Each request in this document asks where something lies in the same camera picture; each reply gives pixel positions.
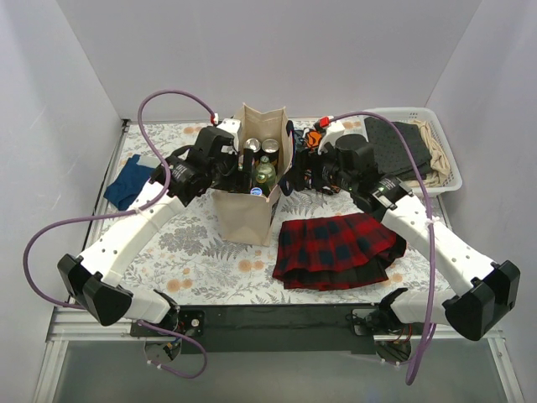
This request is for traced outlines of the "blue cap Pocari bottle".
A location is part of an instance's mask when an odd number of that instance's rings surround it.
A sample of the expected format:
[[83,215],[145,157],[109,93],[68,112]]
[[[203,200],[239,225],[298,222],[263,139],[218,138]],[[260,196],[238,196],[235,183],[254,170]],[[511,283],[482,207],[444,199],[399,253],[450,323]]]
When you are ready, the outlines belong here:
[[253,196],[261,196],[263,191],[259,187],[253,187],[250,191],[250,194]]

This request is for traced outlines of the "beige canvas tote bag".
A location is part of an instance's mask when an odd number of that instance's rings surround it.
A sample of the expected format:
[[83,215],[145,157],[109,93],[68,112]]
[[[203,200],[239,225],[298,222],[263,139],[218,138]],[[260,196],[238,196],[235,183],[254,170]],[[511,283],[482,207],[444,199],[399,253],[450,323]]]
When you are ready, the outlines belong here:
[[[243,105],[233,118],[241,122],[238,132],[240,149],[248,139],[274,139],[279,143],[277,179],[281,180],[291,168],[293,157],[293,137],[287,130],[289,120],[286,110],[282,107],[261,113]],[[222,238],[234,243],[269,245],[281,195],[279,186],[276,186],[269,196],[214,190],[212,197]]]

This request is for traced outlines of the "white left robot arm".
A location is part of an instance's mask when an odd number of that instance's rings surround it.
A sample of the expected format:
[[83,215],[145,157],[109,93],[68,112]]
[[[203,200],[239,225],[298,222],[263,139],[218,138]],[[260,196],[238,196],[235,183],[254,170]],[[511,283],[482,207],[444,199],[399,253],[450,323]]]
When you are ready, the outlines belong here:
[[78,256],[66,254],[58,269],[69,294],[104,327],[142,320],[162,336],[179,324],[179,305],[165,293],[121,285],[145,245],[197,196],[211,187],[234,186],[242,125],[233,118],[203,128],[194,144],[175,150],[136,196],[133,214],[118,219]]

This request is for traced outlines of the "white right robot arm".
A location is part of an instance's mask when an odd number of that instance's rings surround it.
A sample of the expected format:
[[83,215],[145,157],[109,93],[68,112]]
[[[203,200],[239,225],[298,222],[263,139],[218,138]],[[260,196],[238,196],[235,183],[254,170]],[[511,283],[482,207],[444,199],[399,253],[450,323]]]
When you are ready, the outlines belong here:
[[434,296],[399,288],[381,300],[370,323],[393,334],[410,323],[449,325],[477,341],[514,308],[519,268],[509,260],[495,262],[434,221],[428,199],[420,200],[397,176],[379,172],[362,135],[342,135],[319,150],[296,146],[287,180],[297,191],[347,191],[360,210],[426,257],[450,286]]

